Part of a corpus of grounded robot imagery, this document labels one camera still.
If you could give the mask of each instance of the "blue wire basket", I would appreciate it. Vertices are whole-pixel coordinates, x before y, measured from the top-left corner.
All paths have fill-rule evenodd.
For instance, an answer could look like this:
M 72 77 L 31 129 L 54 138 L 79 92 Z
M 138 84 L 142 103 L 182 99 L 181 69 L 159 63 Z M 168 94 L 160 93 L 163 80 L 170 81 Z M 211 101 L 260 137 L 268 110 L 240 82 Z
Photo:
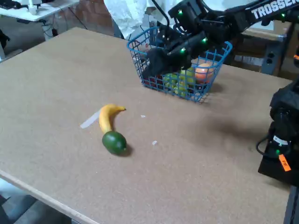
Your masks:
M 146 52 L 151 48 L 163 48 L 162 42 L 157 39 L 157 31 L 158 27 L 149 28 L 128 42 L 141 83 L 157 91 L 199 102 L 210 90 L 224 59 L 232 49 L 232 44 L 225 42 L 219 48 L 203 52 L 197 59 L 192 60 L 192 65 L 187 70 L 143 79 L 142 72 L 150 64 Z

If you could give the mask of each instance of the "robotic arm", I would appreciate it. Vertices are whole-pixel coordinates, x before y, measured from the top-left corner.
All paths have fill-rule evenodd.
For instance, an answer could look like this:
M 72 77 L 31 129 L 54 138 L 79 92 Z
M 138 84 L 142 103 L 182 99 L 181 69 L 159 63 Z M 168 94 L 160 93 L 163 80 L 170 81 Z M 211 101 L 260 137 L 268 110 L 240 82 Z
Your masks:
M 259 21 L 269 23 L 275 16 L 299 6 L 299 0 L 257 0 L 220 12 L 211 10 L 203 0 L 183 0 L 168 12 L 176 22 L 170 28 L 168 17 L 153 2 L 166 17 L 167 25 L 159 27 L 157 36 L 164 49 L 148 52 L 150 65 L 142 74 L 145 79 L 187 69 L 200 53 L 231 40 Z
M 153 2 L 166 17 L 167 25 L 161 25 L 157 35 L 163 48 L 152 48 L 147 53 L 150 63 L 142 73 L 144 79 L 188 69 L 199 54 L 222 45 L 259 21 L 266 25 L 273 19 L 299 18 L 290 10 L 299 6 L 299 0 L 257 0 L 224 12 L 209 9 L 202 0 L 184 0 L 168 12 L 176 22 L 170 28 L 168 17 Z M 263 155 L 259 173 L 299 187 L 299 78 L 279 89 L 270 106 L 273 122 L 256 145 Z M 264 152 L 259 149 L 263 141 L 267 141 Z M 279 161 L 280 156 L 286 164 Z M 284 165 L 292 169 L 283 169 Z

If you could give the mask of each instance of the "orange label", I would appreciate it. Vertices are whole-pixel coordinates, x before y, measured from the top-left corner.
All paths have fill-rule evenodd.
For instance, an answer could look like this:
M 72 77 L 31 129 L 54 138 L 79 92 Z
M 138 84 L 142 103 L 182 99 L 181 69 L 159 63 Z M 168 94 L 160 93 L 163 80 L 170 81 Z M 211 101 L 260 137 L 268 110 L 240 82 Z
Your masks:
M 279 158 L 281 165 L 284 168 L 285 172 L 290 171 L 291 168 L 290 168 L 288 162 L 286 161 L 285 156 L 283 154 L 280 154 L 278 158 Z

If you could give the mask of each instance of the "white cloth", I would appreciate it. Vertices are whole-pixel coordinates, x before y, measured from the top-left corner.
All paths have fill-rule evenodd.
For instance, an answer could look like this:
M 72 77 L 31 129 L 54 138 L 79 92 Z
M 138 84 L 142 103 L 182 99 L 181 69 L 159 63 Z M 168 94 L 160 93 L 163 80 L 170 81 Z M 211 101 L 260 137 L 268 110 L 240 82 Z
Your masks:
M 205 0 L 205 3 L 213 10 L 222 11 L 253 1 L 255 0 Z M 156 2 L 167 14 L 181 0 L 156 0 Z M 104 0 L 104 3 L 124 37 L 128 37 L 142 25 L 148 7 L 155 7 L 151 0 Z M 157 21 L 166 24 L 166 19 L 158 10 L 155 10 L 152 15 Z

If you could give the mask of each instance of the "banana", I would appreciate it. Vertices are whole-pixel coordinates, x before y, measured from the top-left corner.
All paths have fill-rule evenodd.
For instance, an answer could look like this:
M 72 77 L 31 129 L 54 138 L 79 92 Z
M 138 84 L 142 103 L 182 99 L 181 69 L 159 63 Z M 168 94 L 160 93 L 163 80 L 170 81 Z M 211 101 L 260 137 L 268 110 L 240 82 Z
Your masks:
M 104 134 L 112 131 L 112 127 L 110 124 L 110 116 L 115 114 L 116 112 L 124 110 L 126 110 L 125 107 L 117 106 L 115 104 L 107 104 L 101 108 L 99 115 L 99 124 Z

